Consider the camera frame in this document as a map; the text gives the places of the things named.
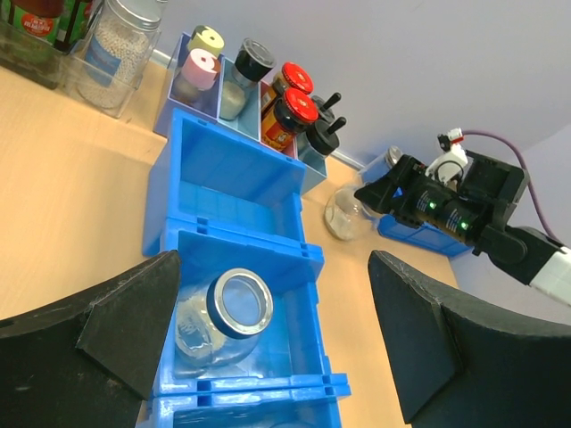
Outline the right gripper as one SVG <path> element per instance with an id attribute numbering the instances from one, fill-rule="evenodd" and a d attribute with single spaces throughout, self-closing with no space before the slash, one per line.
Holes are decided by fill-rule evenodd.
<path id="1" fill-rule="evenodd" d="M 456 191 L 419 173 L 390 171 L 364 185 L 354 197 L 379 214 L 392 214 L 410 227 L 430 224 L 455 240 L 491 257 L 523 257 L 526 245 L 510 231 L 512 216 L 529 182 L 519 166 L 468 152 L 468 171 Z M 394 196 L 398 188 L 402 195 Z"/>

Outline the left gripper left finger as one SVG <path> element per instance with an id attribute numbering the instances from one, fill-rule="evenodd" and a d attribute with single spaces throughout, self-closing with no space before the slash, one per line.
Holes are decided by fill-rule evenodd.
<path id="1" fill-rule="evenodd" d="M 3 427 L 133 427 L 180 284 L 165 251 L 100 284 L 1 322 Z"/>

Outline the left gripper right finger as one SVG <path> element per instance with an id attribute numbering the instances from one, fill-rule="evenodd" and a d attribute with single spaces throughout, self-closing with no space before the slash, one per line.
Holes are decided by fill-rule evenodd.
<path id="1" fill-rule="evenodd" d="M 387 251 L 368 275 L 405 423 L 567 427 L 570 329 L 439 282 Z"/>

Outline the lidded glass jar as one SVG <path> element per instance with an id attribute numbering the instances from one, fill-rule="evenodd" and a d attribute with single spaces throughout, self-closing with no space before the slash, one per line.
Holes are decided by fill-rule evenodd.
<path id="1" fill-rule="evenodd" d="M 401 156 L 402 151 L 399 147 L 390 146 L 360 171 L 361 182 L 369 184 L 377 181 L 398 162 Z"/>

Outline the large blue divided bin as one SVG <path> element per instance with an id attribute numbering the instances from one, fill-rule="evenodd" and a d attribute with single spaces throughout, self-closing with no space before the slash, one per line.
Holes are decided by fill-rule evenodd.
<path id="1" fill-rule="evenodd" d="M 204 298 L 227 277 L 219 304 L 268 327 L 249 340 L 210 339 L 211 312 L 191 330 L 172 325 L 155 376 L 148 427 L 338 427 L 350 392 L 324 350 L 317 281 L 323 251 L 302 226 L 305 168 L 221 126 L 176 110 L 151 168 L 142 252 L 175 250 L 178 297 Z"/>

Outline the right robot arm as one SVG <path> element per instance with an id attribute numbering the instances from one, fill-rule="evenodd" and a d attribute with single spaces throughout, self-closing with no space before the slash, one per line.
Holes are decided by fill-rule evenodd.
<path id="1" fill-rule="evenodd" d="M 560 303 L 570 302 L 570 250 L 530 226 L 509 226 L 529 176 L 520 167 L 476 152 L 458 189 L 427 176 L 427 167 L 402 155 L 377 181 L 355 191 L 363 205 L 405 226 L 430 224 L 485 253 L 495 267 Z"/>

